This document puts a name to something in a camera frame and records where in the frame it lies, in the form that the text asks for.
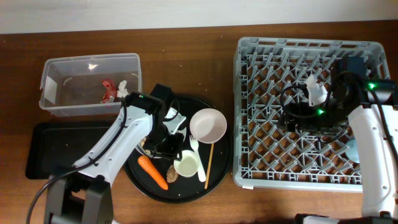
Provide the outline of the white paper cup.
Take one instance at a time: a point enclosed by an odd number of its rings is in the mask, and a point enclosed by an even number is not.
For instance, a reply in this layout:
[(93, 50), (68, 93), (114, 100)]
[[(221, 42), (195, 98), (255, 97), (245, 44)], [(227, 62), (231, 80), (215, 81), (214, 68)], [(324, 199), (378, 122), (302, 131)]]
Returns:
[(193, 177), (199, 167), (199, 160), (197, 155), (190, 150), (182, 151), (182, 155), (178, 155), (174, 160), (174, 168), (182, 177)]

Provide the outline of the pink bowl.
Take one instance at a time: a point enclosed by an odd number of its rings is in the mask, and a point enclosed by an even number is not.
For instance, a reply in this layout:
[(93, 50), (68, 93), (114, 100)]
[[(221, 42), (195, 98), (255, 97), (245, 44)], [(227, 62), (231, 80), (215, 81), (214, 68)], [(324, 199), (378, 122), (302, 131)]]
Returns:
[(227, 130), (223, 113), (213, 108), (197, 111), (190, 120), (190, 133), (198, 141), (212, 144), (219, 141)]

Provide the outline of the blue cup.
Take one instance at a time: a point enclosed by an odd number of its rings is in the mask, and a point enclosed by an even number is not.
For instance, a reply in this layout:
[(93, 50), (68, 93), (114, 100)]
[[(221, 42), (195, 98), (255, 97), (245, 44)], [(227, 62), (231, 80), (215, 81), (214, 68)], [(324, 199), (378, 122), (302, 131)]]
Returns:
[(346, 143), (347, 149), (345, 151), (349, 160), (359, 164), (358, 145), (355, 139), (351, 139)]

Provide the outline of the red snack wrapper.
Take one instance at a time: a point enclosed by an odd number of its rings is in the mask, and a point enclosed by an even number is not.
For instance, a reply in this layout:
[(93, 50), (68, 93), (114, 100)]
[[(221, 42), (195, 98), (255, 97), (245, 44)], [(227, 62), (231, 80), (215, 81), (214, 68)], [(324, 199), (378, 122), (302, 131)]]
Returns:
[(102, 84), (105, 87), (106, 91), (105, 94), (103, 95), (101, 103), (113, 103), (117, 95), (116, 85), (112, 80), (108, 78), (102, 80)]

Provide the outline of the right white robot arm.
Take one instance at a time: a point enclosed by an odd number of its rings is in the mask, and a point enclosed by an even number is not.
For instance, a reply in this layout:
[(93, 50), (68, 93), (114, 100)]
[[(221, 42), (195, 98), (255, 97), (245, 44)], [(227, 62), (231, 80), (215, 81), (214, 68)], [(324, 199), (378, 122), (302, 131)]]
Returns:
[(363, 185), (362, 216), (343, 223), (397, 223), (397, 85), (369, 78), (361, 57), (343, 57), (325, 89), (309, 76), (296, 86), (307, 102), (284, 102), (278, 126), (292, 132), (327, 133), (347, 122), (354, 134)]

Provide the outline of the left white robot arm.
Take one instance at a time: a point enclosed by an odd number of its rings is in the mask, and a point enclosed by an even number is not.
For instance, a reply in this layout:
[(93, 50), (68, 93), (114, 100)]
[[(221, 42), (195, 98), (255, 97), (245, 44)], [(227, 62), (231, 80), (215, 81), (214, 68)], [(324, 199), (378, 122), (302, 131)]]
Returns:
[(171, 88), (161, 84), (149, 95), (125, 96), (118, 118), (95, 146), (44, 186), (44, 222), (115, 223), (111, 186), (137, 146), (154, 157), (182, 158), (184, 136), (177, 129), (185, 117), (166, 117), (175, 102)]

